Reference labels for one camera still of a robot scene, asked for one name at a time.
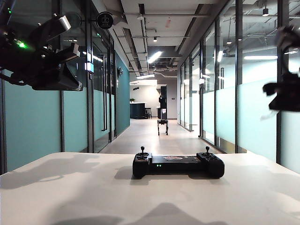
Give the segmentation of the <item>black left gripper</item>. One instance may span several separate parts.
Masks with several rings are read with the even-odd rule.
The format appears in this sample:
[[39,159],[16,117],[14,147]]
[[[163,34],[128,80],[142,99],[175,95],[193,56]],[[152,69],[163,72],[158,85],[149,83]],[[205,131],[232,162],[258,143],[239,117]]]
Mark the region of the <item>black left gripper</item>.
[[59,51],[41,48],[30,64],[28,85],[34,90],[82,91],[83,84],[75,78],[66,62],[80,57],[79,45]]

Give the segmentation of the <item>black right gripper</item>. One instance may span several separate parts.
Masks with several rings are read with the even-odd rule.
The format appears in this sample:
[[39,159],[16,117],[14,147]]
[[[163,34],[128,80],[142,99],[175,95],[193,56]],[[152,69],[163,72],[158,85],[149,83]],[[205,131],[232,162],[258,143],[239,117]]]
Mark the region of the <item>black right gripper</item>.
[[[269,103],[269,114],[262,115],[260,120],[274,117],[281,111],[300,111],[300,77],[296,72],[285,71],[282,75],[283,90]],[[267,96],[275,94],[281,87],[281,83],[270,82],[262,87]]]

